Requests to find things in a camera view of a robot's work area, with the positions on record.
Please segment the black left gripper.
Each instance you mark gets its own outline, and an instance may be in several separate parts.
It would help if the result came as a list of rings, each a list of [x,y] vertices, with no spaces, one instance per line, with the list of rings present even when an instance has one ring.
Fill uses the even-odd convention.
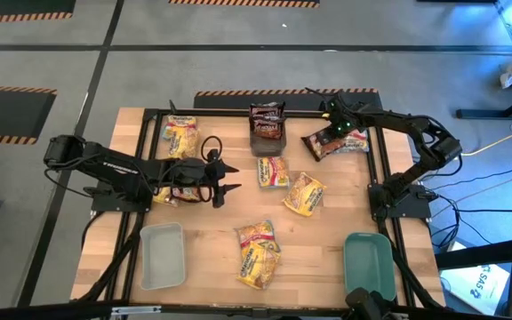
[[[211,149],[205,160],[189,157],[181,161],[180,187],[208,188],[212,206],[220,208],[224,205],[224,195],[240,187],[240,184],[220,185],[220,179],[225,177],[225,173],[234,172],[239,172],[239,170],[222,163],[219,150]]]

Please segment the black Maruchan fire noodle pack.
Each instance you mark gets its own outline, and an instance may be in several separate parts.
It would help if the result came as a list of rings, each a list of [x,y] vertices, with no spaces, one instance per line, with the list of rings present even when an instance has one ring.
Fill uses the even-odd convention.
[[[267,116],[267,117],[282,117],[284,115],[284,102],[269,102],[251,104],[249,112],[251,117]]]
[[[323,158],[342,148],[349,133],[337,132],[333,126],[328,126],[300,139],[312,157],[320,162]]]
[[[172,196],[187,203],[199,203],[203,199],[199,188],[172,188]]]
[[[257,137],[279,140],[283,136],[284,120],[257,118],[251,122],[251,131]]]

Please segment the grey plastic bin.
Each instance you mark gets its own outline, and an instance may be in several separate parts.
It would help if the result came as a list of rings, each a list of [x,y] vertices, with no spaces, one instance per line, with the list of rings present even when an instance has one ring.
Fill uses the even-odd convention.
[[[145,291],[183,284],[187,277],[184,235],[181,224],[146,226],[140,231],[142,280]]]

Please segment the black hazard-striped floor mat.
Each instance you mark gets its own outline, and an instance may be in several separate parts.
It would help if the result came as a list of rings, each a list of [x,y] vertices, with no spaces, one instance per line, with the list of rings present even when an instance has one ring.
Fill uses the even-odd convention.
[[[380,95],[374,88],[317,89],[322,94],[340,93],[344,101],[371,104],[382,108]],[[220,90],[197,92],[193,108],[246,109],[251,104],[284,102],[288,110],[317,111],[323,99],[306,89]]]
[[[0,23],[69,19],[75,5],[76,0],[0,0]]]
[[[260,6],[310,9],[316,9],[320,6],[320,0],[168,0],[168,3],[212,6]]]
[[[56,97],[56,89],[0,86],[0,144],[34,145]]]

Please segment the green plastic bin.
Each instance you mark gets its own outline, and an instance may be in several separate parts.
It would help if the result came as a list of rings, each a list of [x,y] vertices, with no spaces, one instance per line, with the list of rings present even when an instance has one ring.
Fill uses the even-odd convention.
[[[378,292],[385,300],[396,298],[392,247],[381,234],[352,233],[343,245],[346,293],[357,288]]]

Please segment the white printed cardboard box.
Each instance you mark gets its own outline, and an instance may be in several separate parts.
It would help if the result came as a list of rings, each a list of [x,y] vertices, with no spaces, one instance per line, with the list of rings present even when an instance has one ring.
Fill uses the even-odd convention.
[[[509,277],[509,272],[495,264],[440,272],[446,291],[489,316],[495,314]]]

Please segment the black aluminium table frame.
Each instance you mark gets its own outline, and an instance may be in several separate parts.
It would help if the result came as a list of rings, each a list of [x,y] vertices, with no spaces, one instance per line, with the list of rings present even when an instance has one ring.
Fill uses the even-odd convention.
[[[143,265],[132,266],[130,302],[155,304],[165,312],[243,313],[252,316],[296,314],[337,316],[346,307],[342,246],[349,234],[375,232],[367,188],[382,179],[380,152],[329,156],[316,161],[301,137],[324,127],[317,112],[293,111],[286,124],[284,156],[291,176],[307,173],[326,191],[315,212],[304,217],[289,210],[282,189],[258,186],[256,159],[249,144],[247,114],[239,109],[195,111],[210,147],[222,147],[233,171],[224,205],[154,205],[149,226],[178,223],[184,234],[185,279],[164,289],[141,287]],[[269,288],[256,290],[237,279],[241,253],[236,229],[270,220],[282,255]]]

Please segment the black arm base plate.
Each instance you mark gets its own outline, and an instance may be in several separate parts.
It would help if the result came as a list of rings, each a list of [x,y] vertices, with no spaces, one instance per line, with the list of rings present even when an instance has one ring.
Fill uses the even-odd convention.
[[[96,212],[148,212],[152,203],[152,195],[138,196],[128,199],[122,193],[98,194],[92,199],[92,210]]]
[[[421,185],[410,185],[396,198],[390,198],[382,184],[368,186],[368,197],[371,215],[376,219],[416,218],[429,219],[431,216],[429,203],[437,199],[437,195],[427,191]]]

